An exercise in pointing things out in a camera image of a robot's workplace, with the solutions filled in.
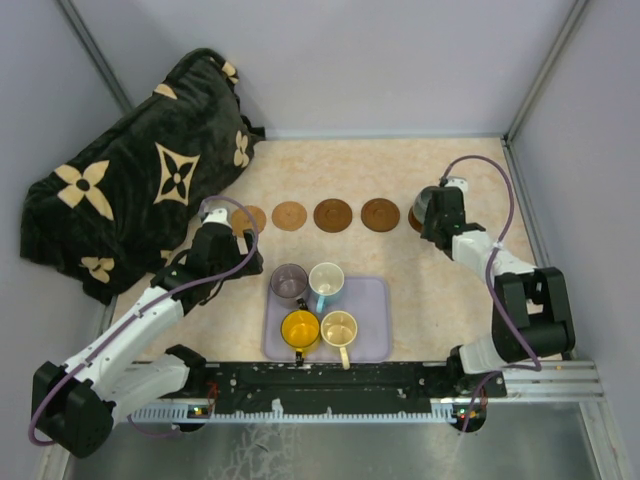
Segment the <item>grey ceramic mug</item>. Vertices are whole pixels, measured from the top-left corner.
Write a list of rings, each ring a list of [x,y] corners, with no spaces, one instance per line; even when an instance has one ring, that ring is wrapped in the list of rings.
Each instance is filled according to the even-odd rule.
[[[426,211],[428,209],[430,200],[432,198],[433,191],[436,189],[436,186],[427,186],[424,187],[414,199],[411,212],[416,221],[420,224],[424,224],[424,220],[426,217]]]

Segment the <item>woven rattan coaster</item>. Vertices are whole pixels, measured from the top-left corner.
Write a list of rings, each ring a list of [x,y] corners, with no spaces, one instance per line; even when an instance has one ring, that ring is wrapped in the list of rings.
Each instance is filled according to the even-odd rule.
[[[272,212],[272,222],[280,230],[296,231],[307,220],[307,210],[299,202],[284,201],[278,204]]]
[[[253,205],[247,205],[246,210],[251,214],[251,217],[255,220],[257,230],[262,233],[265,229],[267,218],[265,212]],[[244,236],[245,230],[252,230],[253,224],[249,216],[241,209],[236,209],[231,215],[231,226],[234,233],[239,236]]]

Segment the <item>purple glass mug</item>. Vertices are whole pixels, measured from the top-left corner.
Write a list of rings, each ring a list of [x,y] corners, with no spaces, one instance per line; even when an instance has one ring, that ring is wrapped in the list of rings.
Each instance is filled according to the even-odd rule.
[[[270,293],[282,307],[307,309],[309,278],[303,267],[288,263],[278,266],[271,275]]]

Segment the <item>white light blue mug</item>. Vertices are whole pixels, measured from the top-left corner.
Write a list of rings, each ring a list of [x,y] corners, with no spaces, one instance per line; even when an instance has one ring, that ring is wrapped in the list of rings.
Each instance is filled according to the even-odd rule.
[[[342,295],[344,285],[345,275],[338,265],[323,262],[314,266],[309,273],[309,286],[316,302],[316,312],[323,313],[336,303]]]

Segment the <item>cream ceramic mug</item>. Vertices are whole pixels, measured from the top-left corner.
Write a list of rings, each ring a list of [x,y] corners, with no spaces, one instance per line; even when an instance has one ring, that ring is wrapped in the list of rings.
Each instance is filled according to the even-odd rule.
[[[338,352],[342,368],[349,370],[349,347],[358,335],[358,323],[354,316],[342,310],[330,312],[321,322],[320,333],[323,341]]]

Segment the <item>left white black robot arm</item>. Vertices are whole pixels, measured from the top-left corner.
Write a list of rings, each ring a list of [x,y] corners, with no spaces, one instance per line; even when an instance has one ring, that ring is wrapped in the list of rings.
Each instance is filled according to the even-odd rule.
[[[221,285],[262,273],[258,227],[242,237],[247,253],[240,252],[227,221],[208,216],[190,248],[153,276],[123,317],[62,364],[42,364],[33,376],[29,441],[86,458],[117,423],[148,403],[174,393],[201,394],[208,384],[206,360],[184,345],[137,369],[131,365],[160,334],[212,300]]]

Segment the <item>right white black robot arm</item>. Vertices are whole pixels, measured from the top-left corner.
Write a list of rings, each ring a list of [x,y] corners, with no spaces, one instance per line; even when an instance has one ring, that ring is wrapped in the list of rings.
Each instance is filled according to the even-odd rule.
[[[478,223],[466,220],[464,191],[457,186],[428,186],[412,207],[421,238],[450,260],[467,267],[491,297],[491,329],[485,336],[453,348],[447,358],[447,384],[470,395],[482,380],[505,367],[527,369],[573,350],[573,315],[564,274],[514,256]]]

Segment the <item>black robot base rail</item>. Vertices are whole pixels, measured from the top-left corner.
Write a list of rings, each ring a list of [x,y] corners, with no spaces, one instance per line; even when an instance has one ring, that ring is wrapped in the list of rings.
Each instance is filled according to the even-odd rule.
[[[469,397],[483,374],[447,362],[338,363],[222,362],[196,369],[196,378],[165,399],[212,400],[217,413],[426,413],[431,402]]]

